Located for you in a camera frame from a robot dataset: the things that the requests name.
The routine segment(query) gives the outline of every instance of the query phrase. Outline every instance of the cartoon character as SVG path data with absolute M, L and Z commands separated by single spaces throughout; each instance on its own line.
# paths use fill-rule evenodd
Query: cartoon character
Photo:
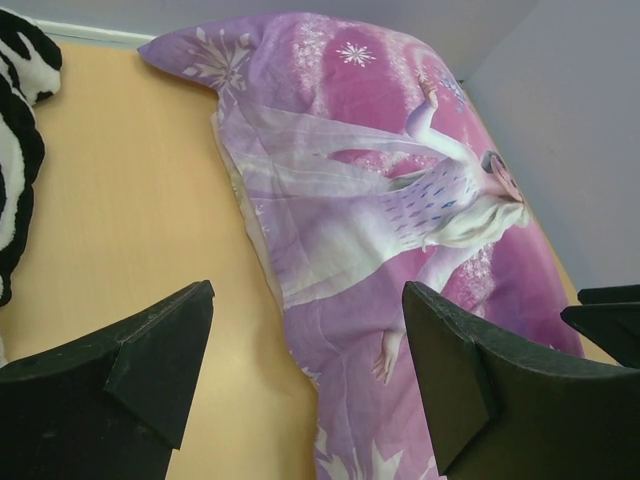
M 250 123 L 247 134 L 260 139 L 230 153 L 263 226 L 280 227 L 264 234 L 285 310 L 331 298 L 380 271 L 393 277 L 398 294 L 407 280 L 442 291 L 485 245 L 512 225 L 527 224 L 522 196 L 500 156 L 488 151 L 479 161 L 469 147 L 431 128 L 436 86 L 426 78 L 419 85 L 425 100 L 409 115 L 407 135 L 255 105 L 239 109 L 237 124 L 226 118 L 223 134 L 228 128 L 237 138 Z M 348 148 L 435 155 L 440 161 L 386 178 L 330 158 Z M 403 252 L 429 246 L 435 252 L 415 279 L 382 268 Z M 405 334 L 400 305 L 391 324 L 373 368 L 385 383 Z

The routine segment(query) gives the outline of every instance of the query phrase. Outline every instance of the black and white fabric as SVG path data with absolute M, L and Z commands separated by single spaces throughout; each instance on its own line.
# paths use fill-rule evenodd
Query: black and white fabric
M 33 20 L 0 8 L 0 306 L 11 299 L 45 155 L 32 106 L 60 89 L 61 67 L 60 48 Z

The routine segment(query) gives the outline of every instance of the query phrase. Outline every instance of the gray wall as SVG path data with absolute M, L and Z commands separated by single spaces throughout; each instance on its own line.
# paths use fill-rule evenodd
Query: gray wall
M 638 21 L 542 0 L 466 84 L 578 288 L 640 283 Z
M 157 35 L 254 13 L 311 11 L 410 33 L 466 78 L 539 0 L 0 0 L 39 20 Z

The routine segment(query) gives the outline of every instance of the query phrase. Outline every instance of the bedding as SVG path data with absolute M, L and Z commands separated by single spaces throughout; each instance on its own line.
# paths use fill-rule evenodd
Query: bedding
M 61 67 L 60 49 L 31 19 L 0 8 L 0 306 L 11 299 L 45 155 L 31 106 L 58 91 Z M 0 366 L 3 350 L 0 338 Z
M 213 127 L 247 232 L 318 390 L 318 478 L 439 478 L 404 335 L 406 281 L 582 354 L 544 236 L 430 47 L 282 14 L 170 33 L 140 53 L 218 92 Z

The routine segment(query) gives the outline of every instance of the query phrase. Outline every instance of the light wood surface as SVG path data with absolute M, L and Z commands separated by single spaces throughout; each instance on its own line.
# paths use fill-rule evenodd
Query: light wood surface
M 62 91 L 36 108 L 47 158 L 27 252 L 0 312 L 15 360 L 210 279 L 213 328 L 169 480 L 313 478 L 315 391 L 219 157 L 216 97 L 135 52 L 63 45 Z

